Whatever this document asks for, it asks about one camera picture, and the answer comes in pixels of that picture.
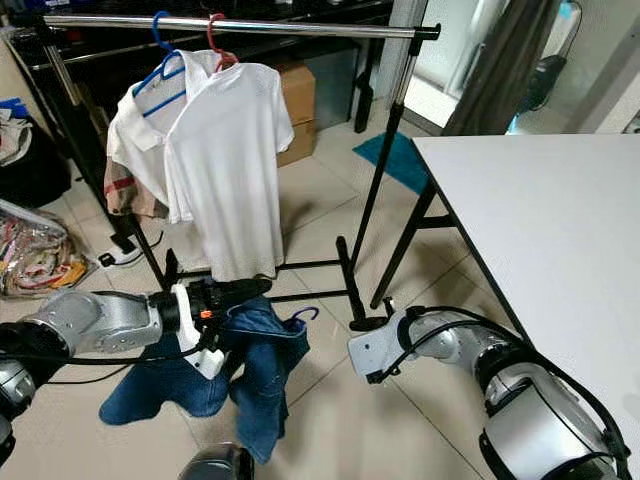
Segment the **blue denim shorts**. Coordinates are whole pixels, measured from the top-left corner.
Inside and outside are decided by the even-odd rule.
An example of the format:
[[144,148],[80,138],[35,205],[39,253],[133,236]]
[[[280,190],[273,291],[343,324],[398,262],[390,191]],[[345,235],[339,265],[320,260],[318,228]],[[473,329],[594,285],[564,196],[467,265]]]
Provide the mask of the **blue denim shorts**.
[[229,353],[212,378],[187,358],[138,364],[101,404],[99,419],[113,426],[152,419],[166,402],[204,419],[230,399],[238,408],[239,443],[256,463],[265,465],[285,434],[285,385],[310,352],[306,321],[298,315],[279,319],[271,302],[259,296],[230,308],[221,339]]

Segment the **blue plastic hanger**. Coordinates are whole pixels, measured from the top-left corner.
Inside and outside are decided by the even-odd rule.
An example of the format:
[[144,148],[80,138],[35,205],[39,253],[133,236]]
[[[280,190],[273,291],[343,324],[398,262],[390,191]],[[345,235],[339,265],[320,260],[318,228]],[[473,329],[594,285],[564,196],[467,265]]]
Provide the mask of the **blue plastic hanger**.
[[160,64],[147,74],[141,82],[132,88],[132,96],[142,118],[152,116],[169,109],[170,105],[186,101],[186,60],[174,45],[161,35],[160,19],[169,17],[170,13],[160,10],[152,17],[150,31],[156,45],[164,49],[166,55]]

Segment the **pink plastic hanger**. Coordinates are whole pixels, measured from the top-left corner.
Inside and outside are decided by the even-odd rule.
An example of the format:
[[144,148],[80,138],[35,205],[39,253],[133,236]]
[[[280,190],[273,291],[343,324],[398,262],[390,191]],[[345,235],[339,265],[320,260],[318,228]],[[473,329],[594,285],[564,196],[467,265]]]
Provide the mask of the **pink plastic hanger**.
[[207,18],[207,26],[206,26],[206,40],[207,46],[211,51],[214,51],[216,56],[218,56],[218,63],[215,64],[214,72],[223,72],[223,70],[227,70],[229,68],[233,68],[234,65],[239,63],[239,59],[237,55],[234,55],[233,52],[229,52],[223,47],[219,47],[215,41],[215,23],[219,22],[219,20],[224,20],[227,18],[227,15],[223,13],[212,13]]

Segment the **white power strip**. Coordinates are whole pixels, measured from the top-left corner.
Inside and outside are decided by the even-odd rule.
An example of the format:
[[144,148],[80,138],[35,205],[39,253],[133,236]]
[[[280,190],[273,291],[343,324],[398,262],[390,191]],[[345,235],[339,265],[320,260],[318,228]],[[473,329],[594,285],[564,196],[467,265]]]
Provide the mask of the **white power strip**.
[[123,250],[122,247],[111,247],[97,256],[101,268],[128,268],[143,256],[142,248],[133,247]]

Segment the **plain white shirt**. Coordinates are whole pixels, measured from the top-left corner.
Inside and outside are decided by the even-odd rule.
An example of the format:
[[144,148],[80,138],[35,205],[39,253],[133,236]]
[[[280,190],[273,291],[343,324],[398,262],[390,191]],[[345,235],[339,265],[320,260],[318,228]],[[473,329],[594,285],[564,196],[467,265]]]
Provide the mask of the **plain white shirt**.
[[276,156],[293,125],[282,77],[259,63],[219,70],[183,51],[186,102],[165,140],[168,220],[189,224],[218,280],[276,276],[284,260]]

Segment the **teal floor mat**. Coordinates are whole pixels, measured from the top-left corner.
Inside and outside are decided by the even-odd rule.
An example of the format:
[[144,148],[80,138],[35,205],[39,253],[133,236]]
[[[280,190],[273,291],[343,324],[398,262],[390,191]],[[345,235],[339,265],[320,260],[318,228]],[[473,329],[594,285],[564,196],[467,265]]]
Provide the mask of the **teal floor mat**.
[[[384,134],[376,134],[371,140],[353,147],[353,152],[376,166],[384,140]],[[398,180],[402,186],[411,189],[417,195],[420,195],[424,188],[428,186],[428,172],[426,172],[424,163],[422,163],[419,154],[417,154],[411,138],[403,133],[396,133],[384,173]]]

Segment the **cardboard box with print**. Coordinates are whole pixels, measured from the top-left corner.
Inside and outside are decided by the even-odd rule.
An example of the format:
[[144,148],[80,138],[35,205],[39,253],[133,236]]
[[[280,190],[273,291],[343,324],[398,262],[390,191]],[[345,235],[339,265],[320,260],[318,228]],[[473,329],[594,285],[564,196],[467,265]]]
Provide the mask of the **cardboard box with print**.
[[293,138],[288,148],[276,155],[279,168],[297,163],[314,154],[316,146],[316,128],[314,122],[303,122],[293,125]]

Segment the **white polo shirt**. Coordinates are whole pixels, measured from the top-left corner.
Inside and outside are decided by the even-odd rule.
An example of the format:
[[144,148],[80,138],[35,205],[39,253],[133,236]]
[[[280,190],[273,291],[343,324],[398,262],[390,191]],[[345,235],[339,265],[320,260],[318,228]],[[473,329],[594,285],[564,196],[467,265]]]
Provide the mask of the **white polo shirt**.
[[[179,50],[186,60],[186,88],[200,91],[214,74],[218,56],[211,50]],[[169,109],[142,118],[133,100],[132,84],[116,105],[108,128],[102,193],[108,211],[114,215],[137,214],[146,218],[169,218],[166,192],[165,145],[178,116],[188,102],[177,102]]]

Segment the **clear plastic bag of clothes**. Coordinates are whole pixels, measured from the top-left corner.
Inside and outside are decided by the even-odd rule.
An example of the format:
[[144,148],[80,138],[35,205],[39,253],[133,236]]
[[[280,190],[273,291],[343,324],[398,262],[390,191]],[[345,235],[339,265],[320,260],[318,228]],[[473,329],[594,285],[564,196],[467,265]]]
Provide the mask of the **clear plastic bag of clothes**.
[[77,236],[51,212],[0,201],[0,297],[42,298],[96,269]]

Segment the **white table with black legs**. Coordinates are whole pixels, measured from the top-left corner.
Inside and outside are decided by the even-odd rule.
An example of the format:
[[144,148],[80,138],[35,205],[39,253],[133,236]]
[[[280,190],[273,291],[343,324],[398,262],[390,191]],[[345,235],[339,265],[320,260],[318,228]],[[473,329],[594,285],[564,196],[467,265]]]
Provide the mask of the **white table with black legs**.
[[640,461],[640,133],[413,146],[509,317]]

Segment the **black bag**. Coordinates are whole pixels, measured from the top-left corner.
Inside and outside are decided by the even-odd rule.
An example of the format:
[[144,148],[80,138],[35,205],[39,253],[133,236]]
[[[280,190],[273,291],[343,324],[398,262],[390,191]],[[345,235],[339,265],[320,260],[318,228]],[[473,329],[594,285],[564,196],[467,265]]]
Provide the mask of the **black bag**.
[[0,140],[1,200],[40,209],[68,191],[67,161],[35,122],[0,108]]

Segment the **chrome and black clothes rack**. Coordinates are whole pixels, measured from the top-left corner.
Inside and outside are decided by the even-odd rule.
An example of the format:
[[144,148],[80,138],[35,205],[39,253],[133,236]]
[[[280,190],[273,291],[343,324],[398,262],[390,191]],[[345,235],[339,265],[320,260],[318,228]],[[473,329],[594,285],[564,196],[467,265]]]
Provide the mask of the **chrome and black clothes rack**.
[[[151,27],[152,20],[141,15],[72,15],[72,14],[17,14],[10,17],[19,31],[32,32],[38,37],[42,50],[45,51],[49,63],[46,68],[52,70],[61,86],[60,93],[45,93],[40,88],[40,83],[33,76],[33,68],[24,64],[22,56],[18,56],[18,67],[26,76],[29,87],[36,93],[41,108],[44,109],[46,118],[52,123],[52,137],[59,145],[68,148],[70,160],[76,164],[86,183],[96,186],[102,184],[102,174],[105,170],[105,145],[99,141],[95,129],[90,124],[90,113],[84,108],[81,92],[76,87],[76,82],[70,77],[67,69],[67,61],[58,49],[59,29],[65,28],[128,28],[143,29]],[[160,19],[160,29],[184,29],[184,31],[206,32],[209,19],[166,17]],[[370,38],[378,44],[389,38],[404,38],[410,47],[406,59],[403,61],[404,69],[411,72],[413,64],[419,58],[422,44],[426,41],[438,40],[442,28],[440,26],[426,27],[394,27],[394,26],[348,26],[348,24],[328,23],[289,23],[279,20],[219,20],[215,23],[215,31],[221,33],[243,33],[243,35],[283,35],[302,37],[342,37],[342,38]],[[355,246],[348,246],[346,239],[339,237],[335,247],[338,256],[333,260],[315,260],[305,262],[284,262],[282,269],[296,270],[307,268],[329,268],[338,266],[342,270],[344,287],[340,291],[315,292],[312,297],[328,298],[343,294],[351,303],[353,319],[370,317],[361,302],[361,294],[358,292],[355,279],[358,253],[369,228],[372,209],[374,209],[376,197],[378,197],[381,177],[384,175],[385,165],[392,148],[394,138],[398,132],[399,124],[404,115],[404,96],[406,96],[410,78],[404,77],[399,83],[396,93],[396,101],[390,105],[387,124],[385,124],[385,140],[381,146],[378,164],[375,166],[374,178],[371,180],[369,192],[367,192],[364,212],[358,225]]]

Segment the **dark grey curtain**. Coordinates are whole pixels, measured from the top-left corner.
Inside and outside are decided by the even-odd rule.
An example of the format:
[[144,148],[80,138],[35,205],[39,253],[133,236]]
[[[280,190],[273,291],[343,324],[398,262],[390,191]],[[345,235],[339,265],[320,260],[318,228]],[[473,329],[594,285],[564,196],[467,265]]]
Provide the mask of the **dark grey curtain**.
[[485,37],[443,136],[506,134],[529,88],[561,0],[508,0]]

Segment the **black desk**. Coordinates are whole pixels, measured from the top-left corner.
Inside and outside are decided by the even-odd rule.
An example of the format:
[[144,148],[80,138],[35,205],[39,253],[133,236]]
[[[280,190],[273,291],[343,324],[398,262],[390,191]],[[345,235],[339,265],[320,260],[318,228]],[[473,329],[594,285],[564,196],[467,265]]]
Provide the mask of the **black desk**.
[[[0,0],[0,5],[3,19],[12,26],[47,13],[150,20],[156,12],[200,19],[221,13],[232,20],[388,26],[393,0]],[[92,118],[100,124],[114,114],[120,91],[145,77],[166,52],[147,26],[58,29],[54,38],[69,76],[81,87],[82,99],[96,106]],[[316,81],[317,128],[352,120],[356,131],[364,132],[369,125],[372,68],[381,51],[376,38],[218,33],[215,42],[243,61],[302,61]]]

